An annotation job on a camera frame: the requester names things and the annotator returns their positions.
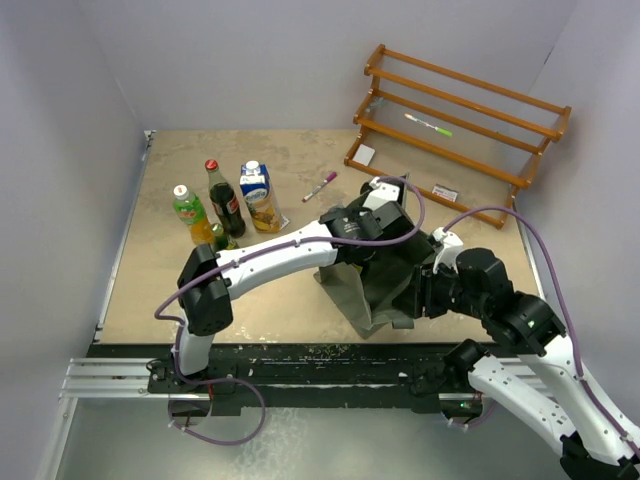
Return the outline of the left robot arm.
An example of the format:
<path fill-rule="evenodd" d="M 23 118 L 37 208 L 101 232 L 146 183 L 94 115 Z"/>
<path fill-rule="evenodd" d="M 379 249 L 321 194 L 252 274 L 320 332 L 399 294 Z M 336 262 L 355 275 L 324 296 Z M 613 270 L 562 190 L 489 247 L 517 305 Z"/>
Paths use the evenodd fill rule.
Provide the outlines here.
<path fill-rule="evenodd" d="M 421 233 L 426 209 L 412 221 L 396 200 L 373 208 L 334 207 L 296 232 L 244 249 L 195 248 L 178 279 L 183 315 L 171 354 L 171 381 L 184 392 L 205 382 L 215 335 L 233 321 L 232 301 L 279 278 L 310 268 L 358 263 L 378 251 L 404 245 Z"/>

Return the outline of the green bottle white cap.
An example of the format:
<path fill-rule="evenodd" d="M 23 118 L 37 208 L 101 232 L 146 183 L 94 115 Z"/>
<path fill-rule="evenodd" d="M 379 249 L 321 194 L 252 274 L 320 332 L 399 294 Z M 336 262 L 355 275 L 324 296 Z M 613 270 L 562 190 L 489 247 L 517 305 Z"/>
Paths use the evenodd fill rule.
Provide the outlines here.
<path fill-rule="evenodd" d="M 211 224 L 199 197 L 186 185 L 173 189 L 173 208 L 178 218 L 187 227 L 192 242 L 198 246 L 214 242 Z"/>

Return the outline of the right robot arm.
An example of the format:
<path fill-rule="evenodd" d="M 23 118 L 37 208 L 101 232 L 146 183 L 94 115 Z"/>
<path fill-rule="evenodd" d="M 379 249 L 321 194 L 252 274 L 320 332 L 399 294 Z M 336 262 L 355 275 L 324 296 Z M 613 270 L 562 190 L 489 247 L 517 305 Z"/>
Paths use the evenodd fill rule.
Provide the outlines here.
<path fill-rule="evenodd" d="M 465 250 L 451 266 L 416 266 L 393 305 L 412 318 L 447 312 L 475 318 L 498 345 L 534 372 L 547 395 L 511 376 L 474 340 L 463 341 L 444 360 L 452 389 L 473 388 L 509 410 L 558 454 L 569 478 L 638 478 L 638 427 L 594 382 L 549 304 L 515 290 L 492 251 Z"/>

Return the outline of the green canvas bag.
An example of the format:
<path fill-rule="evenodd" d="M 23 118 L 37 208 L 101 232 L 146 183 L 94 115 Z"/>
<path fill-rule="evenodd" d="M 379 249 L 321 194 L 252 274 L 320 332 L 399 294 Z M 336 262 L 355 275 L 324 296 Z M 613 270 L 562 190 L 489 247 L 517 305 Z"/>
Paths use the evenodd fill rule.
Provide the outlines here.
<path fill-rule="evenodd" d="M 332 233 L 349 239 L 384 241 L 399 238 L 414 228 L 406 207 L 409 176 L 404 181 L 402 205 L 388 202 L 375 211 L 362 206 L 361 194 L 346 206 L 337 206 L 321 216 Z M 435 256 L 435 244 L 418 231 L 406 241 L 384 247 L 345 245 L 338 262 L 314 274 L 335 306 L 363 339 L 383 326 L 412 329 L 414 320 L 394 308 L 394 299 L 408 285 L 415 265 L 427 264 Z"/>

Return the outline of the glass cola bottle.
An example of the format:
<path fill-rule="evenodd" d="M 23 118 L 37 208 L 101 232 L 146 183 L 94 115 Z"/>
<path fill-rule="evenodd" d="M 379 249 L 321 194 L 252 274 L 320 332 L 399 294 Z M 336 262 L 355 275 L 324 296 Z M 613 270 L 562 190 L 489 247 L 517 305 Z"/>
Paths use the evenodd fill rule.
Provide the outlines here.
<path fill-rule="evenodd" d="M 221 173 L 219 164 L 209 159 L 204 164 L 209 182 L 209 198 L 224 230 L 233 238 L 245 234 L 246 224 L 241 216 L 240 204 L 234 189 Z"/>

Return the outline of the blue white beverage carton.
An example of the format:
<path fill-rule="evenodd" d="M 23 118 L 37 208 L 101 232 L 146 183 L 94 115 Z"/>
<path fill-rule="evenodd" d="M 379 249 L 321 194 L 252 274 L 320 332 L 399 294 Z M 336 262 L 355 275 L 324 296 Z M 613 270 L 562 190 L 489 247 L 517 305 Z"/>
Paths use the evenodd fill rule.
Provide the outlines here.
<path fill-rule="evenodd" d="M 251 221 L 259 233 L 277 233 L 289 224 L 279 208 L 265 164 L 252 160 L 242 165 L 239 185 Z"/>

